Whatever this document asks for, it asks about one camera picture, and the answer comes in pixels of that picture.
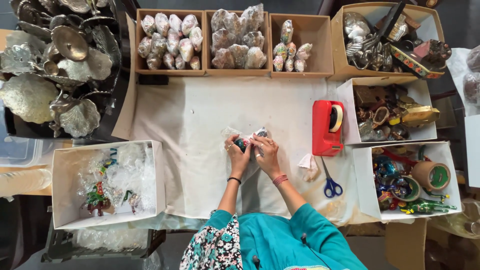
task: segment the scissors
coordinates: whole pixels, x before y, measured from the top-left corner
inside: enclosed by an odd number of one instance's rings
[[[325,174],[327,176],[327,184],[325,185],[324,193],[327,198],[333,198],[335,196],[340,196],[343,193],[343,188],[339,184],[335,183],[333,179],[330,177],[330,174],[328,173],[327,167],[325,166],[325,162],[323,157],[322,158],[322,163],[324,164],[324,169],[325,169]]]

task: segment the woman's right hand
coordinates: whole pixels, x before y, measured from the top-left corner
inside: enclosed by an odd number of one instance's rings
[[[270,138],[253,135],[250,142],[255,146],[255,158],[262,170],[272,179],[272,181],[283,174],[278,165],[276,153],[278,152],[278,145]],[[264,156],[259,156],[260,149]]]

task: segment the floral print fabric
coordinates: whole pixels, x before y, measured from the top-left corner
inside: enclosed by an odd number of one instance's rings
[[[206,226],[197,232],[183,252],[180,270],[242,270],[237,214],[218,230]]]

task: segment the red tape dispenser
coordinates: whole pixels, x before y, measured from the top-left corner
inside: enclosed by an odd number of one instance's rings
[[[312,113],[312,154],[333,157],[343,149],[343,104],[339,101],[317,100]]]

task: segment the woman's hand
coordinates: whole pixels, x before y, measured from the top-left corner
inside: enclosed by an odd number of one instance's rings
[[[248,160],[250,159],[250,150],[252,149],[252,144],[248,144],[245,153],[242,153],[240,147],[233,143],[239,136],[240,135],[232,135],[225,141],[225,150],[227,150],[232,163],[232,173],[230,177],[237,179],[241,179],[243,172],[247,168]]]
[[[278,145],[272,139],[253,135],[253,139],[250,140],[255,145],[255,158],[262,170],[268,174],[272,181],[283,174],[278,165],[276,153],[278,151]],[[263,151],[264,156],[260,155],[260,149]]]

